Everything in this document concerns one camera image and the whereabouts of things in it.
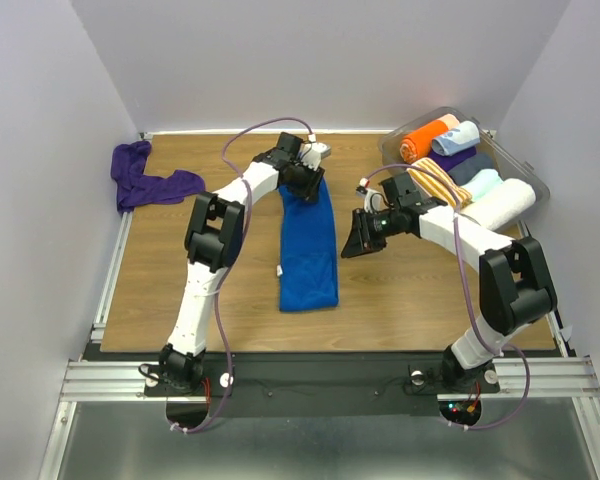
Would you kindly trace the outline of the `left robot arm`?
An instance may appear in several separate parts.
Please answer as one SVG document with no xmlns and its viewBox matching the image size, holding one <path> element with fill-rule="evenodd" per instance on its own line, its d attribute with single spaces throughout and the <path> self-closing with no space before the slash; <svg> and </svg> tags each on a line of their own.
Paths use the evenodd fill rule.
<svg viewBox="0 0 600 480">
<path fill-rule="evenodd" d="M 214 302 L 244 243 L 251 210 L 285 186 L 304 201 L 317 201 L 330 147 L 314 134 L 306 140 L 283 132 L 228 185 L 196 196 L 184 247 L 187 277 L 174 328 L 158 357 L 159 382 L 183 395 L 202 385 L 206 336 Z"/>
</svg>

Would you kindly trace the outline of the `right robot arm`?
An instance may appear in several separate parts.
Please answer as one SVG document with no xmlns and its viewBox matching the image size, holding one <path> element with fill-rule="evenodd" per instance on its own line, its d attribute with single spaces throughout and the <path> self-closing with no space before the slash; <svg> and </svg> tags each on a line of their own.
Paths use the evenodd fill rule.
<svg viewBox="0 0 600 480">
<path fill-rule="evenodd" d="M 557 294 L 540 243 L 514 239 L 461 216 L 437 197 L 425 198 L 407 173 L 387 178 L 380 190 L 360 180 L 364 205 L 352 212 L 341 251 L 354 258 L 383 250 L 391 236 L 411 234 L 454 254 L 459 269 L 479 277 L 479 303 L 469 305 L 470 326 L 442 354 L 440 378 L 452 390 L 471 384 L 505 345 L 557 307 Z"/>
</svg>

